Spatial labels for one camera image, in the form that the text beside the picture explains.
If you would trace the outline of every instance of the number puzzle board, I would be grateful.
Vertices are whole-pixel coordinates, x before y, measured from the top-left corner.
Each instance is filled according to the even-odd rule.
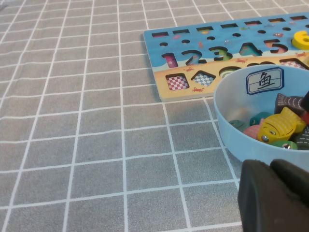
[[[292,45],[309,28],[309,12],[144,32],[163,102],[212,96],[233,71],[258,64],[309,70],[309,51]]]

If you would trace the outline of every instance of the yellow number 6 piece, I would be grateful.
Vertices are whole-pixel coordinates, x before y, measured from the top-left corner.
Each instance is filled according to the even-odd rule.
[[[309,35],[305,30],[296,32],[292,44],[300,50],[309,50]]]

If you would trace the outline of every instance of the pink wooden fish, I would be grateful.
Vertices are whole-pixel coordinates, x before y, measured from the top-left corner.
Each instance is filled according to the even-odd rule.
[[[247,129],[244,130],[243,133],[248,135],[249,137],[257,140],[257,134],[258,134],[263,122],[264,122],[264,119],[262,118],[261,121],[260,121],[260,124],[248,127]]]

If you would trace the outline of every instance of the table surface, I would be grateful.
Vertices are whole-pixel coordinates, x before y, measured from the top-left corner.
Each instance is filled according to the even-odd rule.
[[[2,0],[2,232],[240,232],[212,98],[162,103],[143,32],[309,0]]]

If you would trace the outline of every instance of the plastic bowl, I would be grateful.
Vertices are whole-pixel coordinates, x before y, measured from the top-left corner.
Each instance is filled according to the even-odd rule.
[[[272,85],[269,85],[269,75],[274,83]],[[255,65],[234,71],[219,83],[214,93],[214,106],[223,143],[240,161],[255,159],[269,165],[274,159],[284,159],[309,171],[309,151],[262,143],[229,123],[234,119],[249,123],[252,116],[262,111],[274,113],[278,93],[304,96],[308,91],[309,71],[304,69]]]

